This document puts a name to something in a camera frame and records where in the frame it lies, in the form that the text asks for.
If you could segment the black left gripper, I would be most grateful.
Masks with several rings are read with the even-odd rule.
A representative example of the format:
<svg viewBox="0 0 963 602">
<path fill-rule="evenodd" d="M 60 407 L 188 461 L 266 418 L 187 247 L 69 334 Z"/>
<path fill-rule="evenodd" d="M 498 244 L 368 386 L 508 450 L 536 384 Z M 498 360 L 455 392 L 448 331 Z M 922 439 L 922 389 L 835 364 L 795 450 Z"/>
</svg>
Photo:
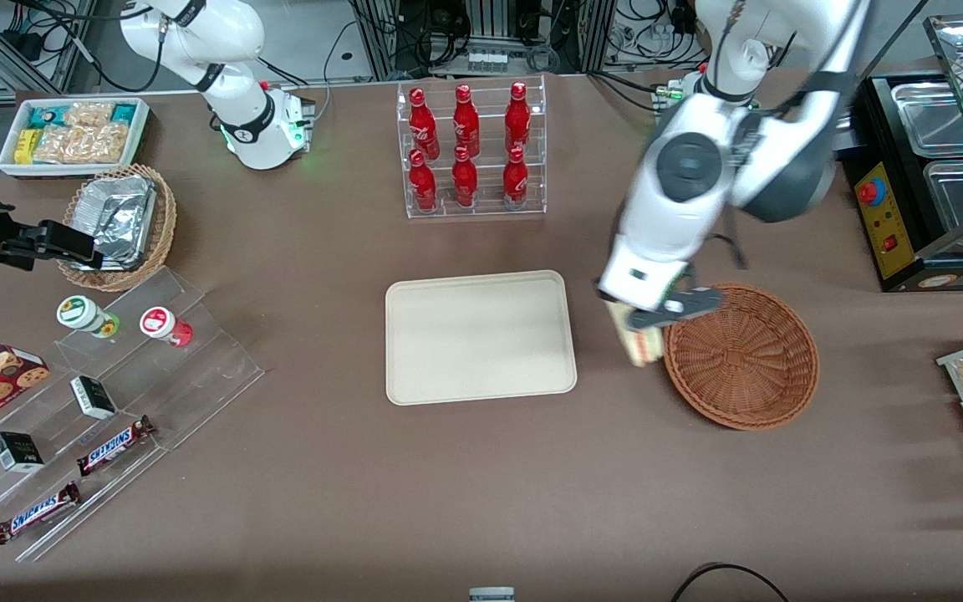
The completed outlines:
<svg viewBox="0 0 963 602">
<path fill-rule="evenodd" d="M 654 311 L 631 309 L 627 327 L 631 331 L 664 328 L 666 325 L 719 311 L 726 303 L 726 295 L 717 288 L 695 288 L 696 272 L 692 264 L 684 264 L 676 278 L 670 282 L 661 299 L 660 308 Z"/>
</svg>

